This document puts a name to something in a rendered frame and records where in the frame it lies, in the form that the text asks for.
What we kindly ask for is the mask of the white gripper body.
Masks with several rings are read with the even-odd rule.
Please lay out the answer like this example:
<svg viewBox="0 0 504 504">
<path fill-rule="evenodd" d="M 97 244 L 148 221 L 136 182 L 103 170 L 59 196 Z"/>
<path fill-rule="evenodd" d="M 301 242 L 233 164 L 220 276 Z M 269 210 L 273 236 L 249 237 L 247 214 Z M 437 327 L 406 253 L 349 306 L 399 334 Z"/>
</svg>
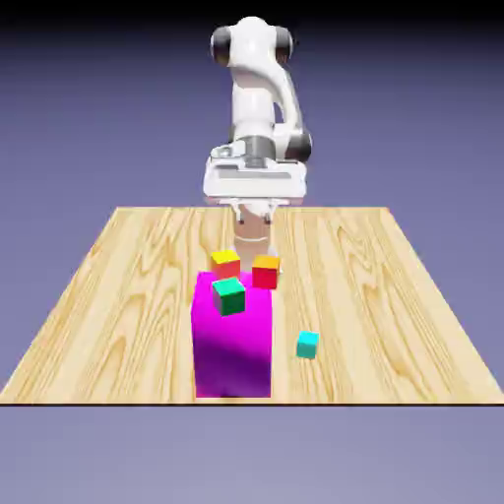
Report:
<svg viewBox="0 0 504 504">
<path fill-rule="evenodd" d="M 265 201 L 297 205 L 306 195 L 306 174 L 306 165 L 301 162 L 267 159 L 265 167 L 250 168 L 242 157 L 209 157 L 203 192 L 212 204 Z"/>
</svg>

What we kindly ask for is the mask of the small yellow cube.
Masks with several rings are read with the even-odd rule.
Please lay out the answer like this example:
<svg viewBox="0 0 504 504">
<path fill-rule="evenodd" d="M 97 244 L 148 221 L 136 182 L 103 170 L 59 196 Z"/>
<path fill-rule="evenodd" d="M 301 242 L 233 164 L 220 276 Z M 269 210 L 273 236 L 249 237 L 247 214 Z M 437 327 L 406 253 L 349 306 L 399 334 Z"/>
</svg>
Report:
<svg viewBox="0 0 504 504">
<path fill-rule="evenodd" d="M 241 272 L 240 257 L 233 249 L 226 249 L 211 254 L 211 270 L 218 280 L 239 278 Z"/>
</svg>

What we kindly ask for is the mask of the small red cube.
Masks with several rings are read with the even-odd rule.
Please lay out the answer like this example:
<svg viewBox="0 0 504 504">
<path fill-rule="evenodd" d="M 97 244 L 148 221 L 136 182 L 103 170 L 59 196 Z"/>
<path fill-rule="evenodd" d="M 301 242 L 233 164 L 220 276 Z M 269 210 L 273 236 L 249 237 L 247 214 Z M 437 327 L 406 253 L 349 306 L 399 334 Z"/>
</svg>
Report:
<svg viewBox="0 0 504 504">
<path fill-rule="evenodd" d="M 280 265 L 281 261 L 278 256 L 257 255 L 252 264 L 252 286 L 262 289 L 276 289 Z"/>
</svg>

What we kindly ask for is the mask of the small green cube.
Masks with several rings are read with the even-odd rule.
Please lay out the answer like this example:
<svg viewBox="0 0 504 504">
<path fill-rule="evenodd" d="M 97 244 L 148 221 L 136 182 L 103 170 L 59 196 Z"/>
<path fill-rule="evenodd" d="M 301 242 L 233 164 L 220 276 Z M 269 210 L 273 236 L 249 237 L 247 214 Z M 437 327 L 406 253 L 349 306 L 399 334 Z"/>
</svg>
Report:
<svg viewBox="0 0 504 504">
<path fill-rule="evenodd" d="M 245 287 L 237 277 L 212 283 L 213 302 L 221 316 L 241 313 L 245 310 Z"/>
</svg>

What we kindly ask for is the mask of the small cyan cube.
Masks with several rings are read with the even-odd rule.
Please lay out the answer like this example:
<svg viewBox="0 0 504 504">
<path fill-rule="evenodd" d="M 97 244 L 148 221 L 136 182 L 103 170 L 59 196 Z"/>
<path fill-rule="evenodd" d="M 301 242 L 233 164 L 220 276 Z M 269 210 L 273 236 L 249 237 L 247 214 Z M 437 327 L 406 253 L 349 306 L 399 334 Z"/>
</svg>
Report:
<svg viewBox="0 0 504 504">
<path fill-rule="evenodd" d="M 319 334 L 310 331 L 300 331 L 296 343 L 296 356 L 314 359 L 317 355 Z"/>
</svg>

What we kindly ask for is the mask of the large magenta box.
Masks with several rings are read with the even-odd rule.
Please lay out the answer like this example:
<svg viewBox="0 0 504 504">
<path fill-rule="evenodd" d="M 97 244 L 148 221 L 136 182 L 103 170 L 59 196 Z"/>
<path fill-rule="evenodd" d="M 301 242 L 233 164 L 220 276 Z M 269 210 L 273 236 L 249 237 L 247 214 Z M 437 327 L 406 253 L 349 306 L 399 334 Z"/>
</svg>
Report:
<svg viewBox="0 0 504 504">
<path fill-rule="evenodd" d="M 216 276 L 197 276 L 191 306 L 196 397 L 268 398 L 271 396 L 272 292 L 252 286 L 243 273 L 244 310 L 222 316 L 214 305 Z"/>
</svg>

